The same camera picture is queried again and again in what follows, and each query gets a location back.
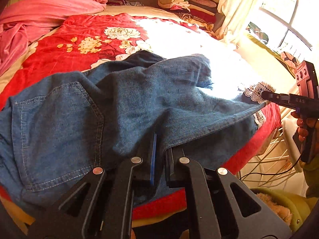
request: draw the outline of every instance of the metal screw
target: metal screw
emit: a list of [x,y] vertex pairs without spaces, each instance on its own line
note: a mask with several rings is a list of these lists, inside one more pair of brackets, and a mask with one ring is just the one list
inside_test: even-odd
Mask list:
[[93,173],[98,175],[98,174],[101,174],[103,172],[103,169],[101,167],[95,167],[93,169]]
[[138,156],[132,157],[132,159],[131,159],[131,162],[132,162],[133,164],[138,164],[138,163],[140,163],[141,161],[142,161],[142,159],[141,159],[140,157],[138,157]]
[[187,157],[181,157],[179,161],[182,164],[188,164],[189,163],[189,159]]
[[218,173],[219,173],[220,175],[226,175],[226,174],[228,173],[227,169],[225,169],[225,168],[223,168],[223,167],[218,168],[217,171],[218,171]]

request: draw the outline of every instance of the white curtain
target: white curtain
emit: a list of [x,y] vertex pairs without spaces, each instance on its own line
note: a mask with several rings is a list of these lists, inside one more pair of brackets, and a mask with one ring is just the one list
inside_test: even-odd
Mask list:
[[258,0],[220,0],[218,12],[225,15],[223,25],[216,31],[216,36],[225,43],[237,43],[247,27],[251,11],[258,5]]

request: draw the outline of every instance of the jeans back pocket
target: jeans back pocket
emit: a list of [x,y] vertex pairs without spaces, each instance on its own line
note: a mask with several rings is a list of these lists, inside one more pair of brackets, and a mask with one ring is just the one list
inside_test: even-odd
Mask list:
[[27,191],[43,191],[101,165],[103,115],[79,82],[15,103],[14,157]]

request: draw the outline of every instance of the denim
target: denim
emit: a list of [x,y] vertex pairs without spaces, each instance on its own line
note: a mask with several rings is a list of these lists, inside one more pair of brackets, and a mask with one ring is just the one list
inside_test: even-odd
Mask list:
[[166,149],[185,144],[186,156],[215,169],[257,130],[252,114],[264,104],[240,90],[232,100],[213,96],[214,69],[203,55],[165,60],[139,51],[44,78],[0,112],[1,185],[37,218],[93,167],[146,157],[156,132],[156,186],[137,191],[135,203],[172,193],[163,176]]

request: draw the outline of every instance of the pocket stitching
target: pocket stitching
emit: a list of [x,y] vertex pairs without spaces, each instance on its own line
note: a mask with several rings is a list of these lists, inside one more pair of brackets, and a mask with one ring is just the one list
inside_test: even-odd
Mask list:
[[[83,95],[83,97],[87,100],[87,103],[90,105],[90,107],[92,108],[92,110],[93,110],[93,112],[94,112],[94,114],[96,115],[96,117],[97,117],[97,119],[98,119],[98,128],[97,128],[97,131],[96,131],[96,138],[95,138],[95,147],[94,147],[94,155],[95,155],[95,166],[100,166],[101,165],[101,151],[100,151],[100,147],[101,147],[101,138],[99,139],[99,156],[98,156],[98,164],[96,163],[96,148],[97,148],[97,143],[98,143],[98,133],[99,133],[99,127],[100,127],[100,118],[98,117],[98,115],[96,114],[96,112],[95,112],[95,110],[94,110],[94,108],[97,110],[97,111],[99,111],[99,109],[98,109],[98,107],[96,106],[96,104],[95,104],[95,102],[92,100],[92,98],[90,97],[90,95],[88,94],[88,93],[86,93],[87,94],[87,96],[90,98],[90,101],[92,102],[92,104],[94,105],[94,108],[92,107],[92,105],[91,105],[91,103],[88,101],[88,99],[85,97],[85,95],[82,93],[82,91],[78,88],[78,87],[76,87],[79,91],[80,91],[80,93]],[[99,115],[100,115],[100,117],[103,119],[103,115],[102,115],[102,113],[99,111]],[[103,130],[103,122],[102,122],[102,125],[101,125],[101,135],[102,135],[102,130]]]
[[27,173],[27,169],[26,169],[26,165],[25,165],[25,159],[24,159],[24,146],[23,146],[23,134],[22,134],[22,133],[23,133],[23,132],[22,132],[22,112],[23,112],[23,104],[22,104],[22,106],[21,106],[21,122],[20,122],[20,124],[21,124],[22,162],[23,162],[23,169],[24,169],[24,172],[25,172],[25,174],[26,174],[28,183],[29,183],[29,185],[30,185],[32,191],[34,191],[34,190],[33,190],[32,183],[30,182],[30,179],[29,179],[29,175],[28,175],[28,173]]
[[32,98],[32,99],[29,99],[29,100],[22,101],[22,102],[15,102],[15,104],[16,104],[16,105],[18,105],[18,104],[24,105],[24,104],[31,104],[31,103],[34,103],[34,102],[41,102],[41,101],[44,101],[44,99],[45,99],[46,97],[48,97],[49,95],[54,94],[54,93],[56,93],[57,91],[60,91],[60,90],[65,89],[65,88],[62,88],[63,86],[65,86],[66,88],[76,87],[76,88],[78,89],[77,85],[80,85],[80,86],[83,88],[83,86],[82,86],[79,82],[65,83],[65,84],[61,84],[61,85],[58,86],[58,87],[55,87],[52,91],[50,91],[50,92],[49,92],[47,95],[45,95],[45,96],[37,96],[37,97],[34,97],[34,98]]
[[[63,178],[63,177],[65,177],[65,176],[68,176],[68,175],[70,175],[70,174],[72,174],[72,173],[81,171],[81,170],[86,169],[86,168],[92,168],[92,166],[90,165],[90,166],[88,166],[88,167],[84,167],[84,168],[79,169],[79,170],[77,170],[77,171],[73,171],[73,172],[71,172],[71,173],[69,173],[69,174],[60,176],[60,177],[55,178],[55,179],[53,179],[53,180],[51,180],[51,181],[44,182],[44,183],[40,183],[40,184],[32,184],[32,183],[30,182],[29,175],[28,175],[28,172],[27,172],[27,169],[26,169],[26,166],[25,166],[25,159],[24,159],[23,130],[22,130],[23,106],[24,106],[24,104],[31,104],[31,103],[34,103],[34,102],[44,101],[45,98],[47,98],[49,95],[51,95],[51,94],[53,94],[53,93],[55,93],[55,92],[57,92],[57,91],[59,91],[59,90],[62,90],[62,89],[61,89],[62,86],[68,86],[68,87],[66,87],[66,88],[72,88],[72,87],[77,88],[77,89],[79,90],[79,92],[82,94],[82,96],[86,99],[86,101],[88,102],[88,104],[90,105],[91,109],[93,110],[95,116],[96,116],[97,119],[98,119],[98,127],[97,127],[97,133],[96,133],[96,139],[95,139],[95,148],[94,148],[94,150],[95,150],[95,151],[94,151],[94,153],[95,153],[95,163],[94,163],[94,166],[101,166],[101,143],[102,143],[101,137],[102,137],[102,133],[103,133],[103,122],[104,122],[104,121],[103,121],[103,120],[104,120],[104,117],[103,117],[102,113],[101,113],[100,110],[98,109],[98,107],[97,107],[97,105],[95,104],[95,102],[93,101],[93,99],[90,97],[90,95],[87,93],[87,91],[83,88],[83,86],[82,86],[79,82],[73,82],[73,83],[69,83],[69,84],[67,84],[67,85],[65,85],[65,84],[60,85],[59,87],[56,87],[53,91],[51,91],[48,95],[36,97],[36,98],[38,98],[38,100],[34,100],[35,98],[33,98],[33,99],[26,100],[26,101],[23,101],[23,102],[19,102],[19,103],[16,102],[16,103],[15,103],[16,105],[17,105],[17,104],[20,104],[20,105],[21,105],[22,161],[23,161],[24,172],[25,172],[25,174],[26,174],[27,181],[28,181],[28,183],[29,183],[29,185],[26,186],[26,187],[30,187],[30,188],[31,188],[31,190],[28,190],[28,189],[27,189],[27,191],[33,191],[33,192],[35,192],[35,191],[42,191],[42,190],[46,190],[46,189],[55,187],[55,186],[57,186],[57,185],[66,183],[67,181],[73,180],[73,179],[75,179],[75,178],[77,178],[77,177],[83,176],[83,174],[82,174],[82,175],[77,175],[77,176],[72,177],[72,178],[69,178],[69,179],[67,179],[66,181],[62,181],[62,182],[60,182],[60,183],[58,183],[58,184],[52,185],[52,186],[47,187],[47,188],[43,188],[43,189],[40,189],[40,190],[35,190],[35,189],[34,189],[34,186],[43,185],[43,184],[45,184],[45,183],[52,182],[52,181],[54,181],[54,180]],[[85,91],[85,93],[86,93],[87,97],[89,98],[89,100],[91,101],[91,103],[90,103],[90,101],[86,98],[86,96],[83,94],[83,92],[80,90],[80,88],[79,88],[78,86],[80,86],[80,88],[82,88],[82,89]],[[98,152],[98,163],[97,163],[97,156],[96,156],[96,149],[97,149],[97,148],[98,148],[98,151],[99,151],[99,152]]]
[[[90,166],[85,167],[85,168],[82,168],[82,169],[80,169],[80,170],[84,170],[84,169],[87,169],[87,168],[92,168],[92,166],[90,165]],[[78,178],[78,177],[84,176],[84,175],[86,175],[88,172],[85,172],[85,173],[76,175],[76,176],[71,177],[71,178],[69,178],[69,179],[67,179],[67,180],[65,180],[65,181],[62,181],[62,182],[60,182],[60,183],[54,184],[54,185],[52,185],[52,186],[49,186],[49,187],[46,187],[46,188],[43,188],[43,189],[38,189],[38,190],[34,190],[34,189],[28,190],[28,189],[26,189],[26,191],[32,191],[32,192],[44,191],[44,190],[46,190],[46,189],[56,187],[56,186],[58,186],[58,185],[61,185],[61,184],[63,184],[63,183],[66,183],[66,182],[68,182],[68,181],[74,180],[74,179],[76,179],[76,178]]]

